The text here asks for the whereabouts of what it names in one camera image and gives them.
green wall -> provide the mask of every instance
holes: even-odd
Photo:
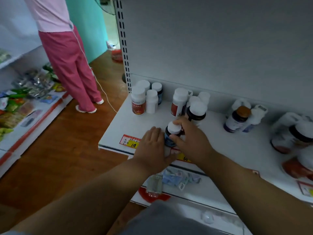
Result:
[[[94,0],[66,0],[69,16],[83,40],[88,62],[107,50],[102,10]]]

white cable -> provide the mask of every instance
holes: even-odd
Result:
[[[80,50],[83,52],[83,54],[84,54],[84,56],[85,56],[85,59],[86,59],[86,62],[87,62],[87,64],[88,64],[88,66],[89,66],[89,63],[88,63],[87,57],[86,57],[86,55],[85,55],[85,53],[84,53],[84,51],[83,51],[82,47],[80,46],[79,40],[78,40],[78,38],[76,37],[76,35],[75,35],[75,33],[74,33],[74,29],[72,29],[72,32],[73,32],[73,34],[74,34],[75,38],[77,39],[78,45],[79,45],[79,47],[80,47]],[[104,92],[104,94],[105,94],[105,96],[106,96],[106,99],[108,100],[109,105],[110,105],[110,106],[111,106],[111,108],[112,108],[112,109],[113,109],[113,110],[117,113],[117,111],[116,111],[116,110],[113,108],[113,106],[111,105],[111,103],[110,103],[110,101],[109,101],[109,99],[108,99],[108,95],[105,93],[105,91],[103,90],[102,86],[101,86],[101,85],[100,85],[100,83],[98,82],[98,79],[96,78],[96,75],[94,74],[93,70],[91,69],[91,67],[90,67],[90,66],[89,66],[89,68],[90,68],[90,70],[91,70],[91,72],[92,72],[92,75],[95,77],[96,82],[99,84],[99,86],[100,86],[101,90]]]

wooden floor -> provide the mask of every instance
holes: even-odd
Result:
[[[91,64],[94,73],[118,110],[128,91],[122,82],[123,64],[114,63],[107,51]],[[127,156],[98,150],[98,142],[115,112],[107,103],[94,114],[75,110],[76,100],[59,114],[0,179],[0,204],[20,210],[16,223],[73,188],[127,160]],[[109,234],[114,234],[143,209],[129,203]]]

pink shirt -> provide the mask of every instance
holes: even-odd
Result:
[[[24,0],[42,32],[72,31],[65,0]]]

brown cap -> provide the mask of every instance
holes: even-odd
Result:
[[[251,115],[251,110],[248,107],[240,106],[236,110],[237,114],[243,118],[248,118]]]

